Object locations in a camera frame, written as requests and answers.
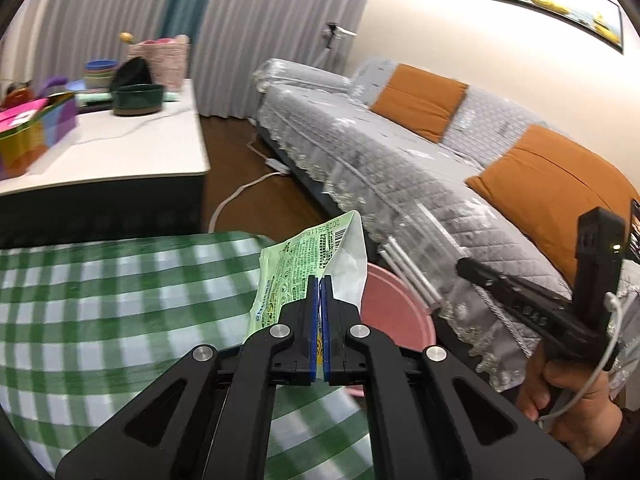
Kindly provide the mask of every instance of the woven basket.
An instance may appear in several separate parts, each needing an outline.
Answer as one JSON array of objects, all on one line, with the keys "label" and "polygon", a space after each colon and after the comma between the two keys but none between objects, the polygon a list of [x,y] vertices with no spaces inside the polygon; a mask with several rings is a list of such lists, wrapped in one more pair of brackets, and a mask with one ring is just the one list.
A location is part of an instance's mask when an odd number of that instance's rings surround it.
[{"label": "woven basket", "polygon": [[145,58],[154,83],[171,92],[179,92],[187,77],[189,47],[189,43],[138,43],[129,45],[127,60],[138,56]]}]

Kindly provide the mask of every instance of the power strip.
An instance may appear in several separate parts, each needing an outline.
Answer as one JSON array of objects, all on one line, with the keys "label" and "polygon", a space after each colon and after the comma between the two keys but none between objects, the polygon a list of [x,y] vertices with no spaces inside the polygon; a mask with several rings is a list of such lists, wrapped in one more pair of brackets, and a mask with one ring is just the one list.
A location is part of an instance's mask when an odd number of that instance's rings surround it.
[{"label": "power strip", "polygon": [[267,160],[264,161],[264,163],[270,168],[273,168],[275,171],[279,171],[280,173],[284,173],[287,175],[291,173],[291,170],[286,164],[283,164],[282,162],[280,162],[279,160],[276,160],[275,158],[268,158]]}]

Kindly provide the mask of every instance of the wooden floor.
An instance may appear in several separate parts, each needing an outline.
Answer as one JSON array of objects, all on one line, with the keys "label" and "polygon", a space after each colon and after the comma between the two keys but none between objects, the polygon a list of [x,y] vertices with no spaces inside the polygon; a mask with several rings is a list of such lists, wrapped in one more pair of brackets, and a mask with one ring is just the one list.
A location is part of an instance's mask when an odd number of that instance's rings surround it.
[{"label": "wooden floor", "polygon": [[[220,202],[238,187],[273,170],[247,148],[254,134],[248,121],[201,117],[200,124],[211,164],[202,211],[206,231]],[[254,146],[273,156],[261,139]],[[245,189],[225,206],[216,222],[216,231],[246,231],[281,242],[326,220],[328,216],[292,177],[271,176]]]}]

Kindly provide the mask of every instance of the human hand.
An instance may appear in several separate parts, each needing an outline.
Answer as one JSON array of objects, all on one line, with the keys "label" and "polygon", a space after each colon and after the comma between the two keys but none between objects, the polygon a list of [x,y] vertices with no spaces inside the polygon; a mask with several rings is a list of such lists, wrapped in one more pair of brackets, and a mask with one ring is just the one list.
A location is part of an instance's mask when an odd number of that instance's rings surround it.
[{"label": "human hand", "polygon": [[[577,392],[589,380],[593,368],[570,361],[547,361],[542,344],[527,362],[526,378],[520,387],[516,407],[530,420],[550,402],[548,385]],[[581,462],[595,456],[616,435],[622,412],[609,399],[609,380],[601,372],[591,388],[568,412],[553,421],[550,435],[568,445]]]}]

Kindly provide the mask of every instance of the dark green bowl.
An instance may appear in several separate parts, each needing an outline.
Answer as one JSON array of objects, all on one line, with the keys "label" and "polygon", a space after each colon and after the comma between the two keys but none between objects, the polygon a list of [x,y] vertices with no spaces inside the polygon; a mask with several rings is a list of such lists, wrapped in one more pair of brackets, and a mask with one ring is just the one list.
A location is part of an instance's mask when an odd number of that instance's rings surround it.
[{"label": "dark green bowl", "polygon": [[113,92],[113,113],[116,115],[145,115],[162,110],[164,86],[121,86]]}]

